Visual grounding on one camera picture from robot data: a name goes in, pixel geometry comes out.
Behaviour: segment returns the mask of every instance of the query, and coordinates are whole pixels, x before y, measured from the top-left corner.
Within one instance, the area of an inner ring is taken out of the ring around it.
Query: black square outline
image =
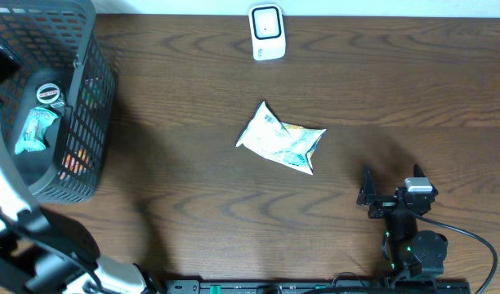
[[[258,10],[264,10],[264,9],[275,9],[275,13],[277,14],[277,26],[278,26],[278,29],[279,29],[279,33],[275,36],[270,36],[270,37],[265,37],[265,38],[259,38],[257,36],[257,30],[256,30],[256,17],[254,16],[254,13]],[[252,22],[253,22],[253,34],[254,36],[256,36],[257,40],[266,40],[266,39],[271,39],[271,38],[279,38],[279,36],[281,35],[282,31],[281,31],[281,18],[279,17],[279,9],[277,9],[277,7],[259,7],[259,8],[256,8],[254,10],[252,10]]]

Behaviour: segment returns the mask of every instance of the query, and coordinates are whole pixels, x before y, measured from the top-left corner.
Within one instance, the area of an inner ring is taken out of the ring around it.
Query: white plastic package
[[[310,158],[325,132],[280,122],[262,102],[235,147],[244,145],[263,158],[313,175]]]

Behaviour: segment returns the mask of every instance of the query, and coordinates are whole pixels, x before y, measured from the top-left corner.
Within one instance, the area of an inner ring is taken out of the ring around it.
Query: robotic arm
[[[431,221],[422,215],[431,209],[437,194],[418,165],[405,186],[389,196],[377,195],[370,172],[365,170],[357,204],[369,205],[370,218],[385,219],[382,252],[393,271],[382,279],[346,279],[339,274],[332,282],[167,280],[159,284],[137,265],[102,256],[94,238],[77,221],[40,207],[21,180],[0,132],[0,286],[27,294],[468,294],[467,282],[436,280],[444,272],[446,237],[417,229],[416,219]],[[474,236],[485,242],[494,258],[490,276],[477,292],[481,293],[496,270],[497,253],[485,240]],[[33,245],[18,254],[17,244],[22,239]]]

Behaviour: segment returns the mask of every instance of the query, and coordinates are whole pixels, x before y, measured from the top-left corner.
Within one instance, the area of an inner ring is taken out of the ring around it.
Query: teal snack packet
[[[25,120],[23,130],[14,148],[15,154],[23,151],[41,151],[47,147],[43,143],[45,133],[49,126],[58,118],[58,115],[43,107],[36,107],[30,110],[29,116]]]

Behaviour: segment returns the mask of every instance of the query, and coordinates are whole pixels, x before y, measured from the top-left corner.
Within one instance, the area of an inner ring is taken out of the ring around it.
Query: white rectangular device
[[[275,4],[257,5],[248,13],[252,34],[253,58],[272,60],[286,52],[283,13]]]

